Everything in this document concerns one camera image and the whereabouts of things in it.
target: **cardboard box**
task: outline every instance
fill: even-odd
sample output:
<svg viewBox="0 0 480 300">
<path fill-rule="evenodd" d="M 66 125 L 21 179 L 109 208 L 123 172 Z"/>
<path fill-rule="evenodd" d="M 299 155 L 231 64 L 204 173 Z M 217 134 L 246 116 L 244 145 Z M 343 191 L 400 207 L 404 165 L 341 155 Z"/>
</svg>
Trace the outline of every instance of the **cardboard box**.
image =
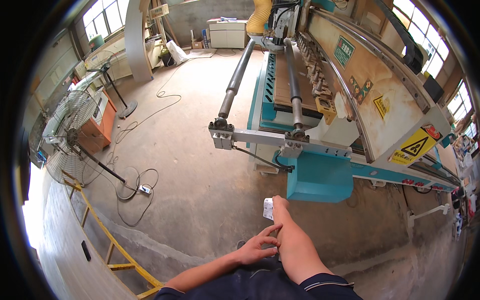
<svg viewBox="0 0 480 300">
<path fill-rule="evenodd" d="M 192 42 L 192 49 L 203 49 L 204 41 L 202 37 L 199 37 L 196 41 Z"/>
<path fill-rule="evenodd" d="M 204 38 L 204 47 L 205 49 L 211 48 L 212 47 L 212 42 L 210 40 L 210 29 L 203 29 L 202 30 L 202 36 Z"/>
</svg>

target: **electric fan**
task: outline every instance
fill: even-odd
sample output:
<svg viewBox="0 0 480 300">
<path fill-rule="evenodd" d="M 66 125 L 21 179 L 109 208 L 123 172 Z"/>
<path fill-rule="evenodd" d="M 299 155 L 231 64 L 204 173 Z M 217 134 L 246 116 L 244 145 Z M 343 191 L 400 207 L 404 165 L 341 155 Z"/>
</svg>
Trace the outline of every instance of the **electric fan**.
<svg viewBox="0 0 480 300">
<path fill-rule="evenodd" d="M 119 65 L 118 58 L 113 52 L 100 51 L 98 54 L 93 56 L 91 60 L 89 60 L 89 62 L 87 63 L 88 65 L 87 72 L 89 73 L 101 72 L 103 74 L 103 77 L 107 82 L 107 84 L 111 84 L 113 86 L 113 89 L 115 90 L 120 100 L 122 101 L 123 105 L 125 106 L 125 109 L 119 114 L 119 117 L 126 118 L 133 113 L 133 111 L 137 108 L 138 103 L 136 100 L 132 100 L 127 105 L 123 100 L 122 96 L 120 95 L 117 89 L 117 86 L 115 85 L 114 72 L 112 70 L 110 70 L 110 73 L 108 72 L 108 70 L 112 67 L 112 62 L 114 62 L 116 66 Z"/>
<path fill-rule="evenodd" d="M 84 185 L 83 171 L 90 159 L 120 180 L 117 193 L 121 198 L 128 198 L 135 191 L 127 182 L 135 182 L 138 172 L 127 168 L 124 179 L 94 156 L 103 148 L 102 127 L 102 112 L 94 99 L 83 91 L 69 92 L 58 105 L 42 134 L 45 141 L 56 149 L 47 159 L 47 171 L 59 183 L 74 185 L 75 182 L 71 180 L 73 177 Z"/>
</svg>

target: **concrete floor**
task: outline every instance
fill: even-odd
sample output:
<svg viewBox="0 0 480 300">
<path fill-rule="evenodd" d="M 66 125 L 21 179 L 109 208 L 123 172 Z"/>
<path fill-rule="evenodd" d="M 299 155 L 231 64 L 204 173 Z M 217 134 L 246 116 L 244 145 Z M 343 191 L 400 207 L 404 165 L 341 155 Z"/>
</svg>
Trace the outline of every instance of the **concrete floor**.
<svg viewBox="0 0 480 300">
<path fill-rule="evenodd" d="M 223 55 L 230 53 L 220 50 Z M 214 55 L 177 68 L 163 90 L 166 95 L 180 94 L 181 101 L 154 115 L 116 146 L 115 170 L 156 168 L 160 174 L 153 202 L 138 226 L 124 225 L 117 214 L 115 189 L 104 177 L 85 188 L 114 237 L 160 281 L 231 252 L 238 240 L 247 240 L 271 225 L 262 217 L 263 199 L 286 195 L 286 173 L 260 176 L 252 171 L 246 154 L 215 149 L 207 129 L 240 56 L 239 51 L 232 57 Z M 261 52 L 252 54 L 233 103 L 228 121 L 237 127 L 246 127 L 262 57 Z M 156 97 L 175 70 L 157 68 L 155 79 L 146 83 L 136 83 L 131 76 L 118 82 L 123 97 L 136 99 L 139 106 L 126 120 L 115 120 L 112 139 L 131 122 L 178 99 Z M 109 90 L 109 95 L 120 109 L 114 91 Z M 112 149 L 113 145 L 106 148 L 99 158 L 105 162 Z M 154 183 L 153 172 L 142 182 Z M 401 191 L 391 184 L 373 189 L 369 181 L 354 179 L 349 199 L 337 204 L 291 201 L 290 211 L 325 265 L 355 281 L 355 291 L 364 299 L 443 299 L 463 257 L 464 241 L 452 239 L 453 212 L 418 219 L 413 230 L 408 230 Z M 434 192 L 421 195 L 411 187 L 405 191 L 410 208 L 417 213 L 438 205 Z M 450 202 L 446 193 L 441 198 L 443 203 Z M 138 195 L 120 203 L 119 210 L 126 221 L 134 223 L 148 202 Z M 85 205 L 78 193 L 72 204 L 81 217 Z M 85 231 L 105 255 L 109 241 L 93 218 L 87 219 Z M 115 252 L 112 262 L 125 260 Z M 146 282 L 130 271 L 116 274 L 134 293 L 145 291 Z"/>
</svg>

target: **blue machine base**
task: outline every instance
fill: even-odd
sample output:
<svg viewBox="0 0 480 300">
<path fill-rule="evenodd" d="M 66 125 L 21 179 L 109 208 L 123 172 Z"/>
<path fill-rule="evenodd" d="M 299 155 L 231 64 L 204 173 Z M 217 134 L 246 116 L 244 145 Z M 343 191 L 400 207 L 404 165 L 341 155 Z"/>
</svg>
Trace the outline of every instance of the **blue machine base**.
<svg viewBox="0 0 480 300">
<path fill-rule="evenodd" d="M 353 191 L 349 159 L 302 152 L 289 158 L 295 169 L 288 174 L 287 199 L 337 203 L 350 197 Z"/>
</svg>

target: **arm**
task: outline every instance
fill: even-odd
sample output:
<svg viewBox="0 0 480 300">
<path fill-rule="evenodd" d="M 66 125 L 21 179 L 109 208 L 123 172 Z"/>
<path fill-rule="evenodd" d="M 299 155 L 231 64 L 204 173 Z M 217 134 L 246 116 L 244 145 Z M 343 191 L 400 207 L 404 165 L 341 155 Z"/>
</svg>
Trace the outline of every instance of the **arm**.
<svg viewBox="0 0 480 300">
<path fill-rule="evenodd" d="M 275 255 L 277 249 L 262 249 L 262 245 L 268 243 L 277 247 L 280 246 L 280 242 L 276 238 L 269 236 L 270 233 L 279 228 L 282 228 L 282 224 L 265 228 L 257 236 L 249 239 L 240 249 L 207 264 L 184 271 L 169 280 L 165 286 L 187 292 L 232 271 L 242 264 L 253 264 L 264 257 Z"/>
<path fill-rule="evenodd" d="M 278 251 L 285 273 L 293 282 L 300 284 L 318 273 L 334 275 L 318 257 L 312 240 L 292 220 L 288 201 L 280 196 L 273 197 L 273 219 L 275 224 L 283 224 L 277 233 L 281 243 Z"/>
</svg>

